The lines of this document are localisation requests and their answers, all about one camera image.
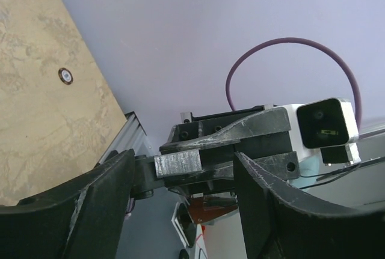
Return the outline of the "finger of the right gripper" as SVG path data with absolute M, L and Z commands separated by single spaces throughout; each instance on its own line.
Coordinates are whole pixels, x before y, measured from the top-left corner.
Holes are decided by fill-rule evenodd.
M 241 118 L 218 132 L 182 142 L 168 142 L 159 148 L 161 153 L 185 150 L 205 150 L 237 144 L 243 139 L 291 130 L 288 112 L 284 107 L 275 107 Z
M 228 162 L 203 166 L 199 172 L 157 178 L 154 157 L 135 159 L 135 175 L 131 189 L 131 197 L 143 200 L 153 195 L 155 189 L 166 187 L 168 190 L 183 197 L 190 197 L 198 193 L 215 194 L 234 190 L 233 159 Z M 287 181 L 299 177 L 299 163 L 297 153 L 275 154 L 267 157 L 251 159 L 244 156 L 252 166 L 260 166 L 276 177 Z

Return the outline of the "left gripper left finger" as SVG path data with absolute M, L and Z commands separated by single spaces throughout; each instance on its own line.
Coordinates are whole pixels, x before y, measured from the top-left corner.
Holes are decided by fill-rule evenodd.
M 126 150 L 52 189 L 1 207 L 1 258 L 114 258 L 135 154 Z

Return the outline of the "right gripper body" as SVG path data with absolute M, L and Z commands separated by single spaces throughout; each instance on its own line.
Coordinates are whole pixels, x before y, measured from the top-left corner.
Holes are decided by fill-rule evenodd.
M 185 122 L 173 126 L 168 137 L 168 142 L 182 142 L 211 135 L 241 118 L 266 111 L 267 109 L 271 108 L 258 106 L 241 111 L 185 120 Z M 257 159 L 292 151 L 294 150 L 292 149 L 289 131 L 287 131 L 243 139 L 237 144 L 199 150 L 199 153 L 201 155 L 202 165 L 207 166 L 215 163 L 228 162 L 231 159 L 234 161 L 236 153 L 242 153 L 251 159 Z

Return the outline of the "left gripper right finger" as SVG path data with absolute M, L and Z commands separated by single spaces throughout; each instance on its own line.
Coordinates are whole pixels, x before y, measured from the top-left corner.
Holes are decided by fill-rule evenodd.
M 248 258 L 384 258 L 384 210 L 324 201 L 240 152 L 233 175 Z

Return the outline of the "grey staple strip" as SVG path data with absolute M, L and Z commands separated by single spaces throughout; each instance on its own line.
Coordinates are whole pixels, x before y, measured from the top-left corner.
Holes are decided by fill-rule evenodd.
M 192 174 L 202 170 L 199 150 L 187 150 L 154 157 L 157 178 Z

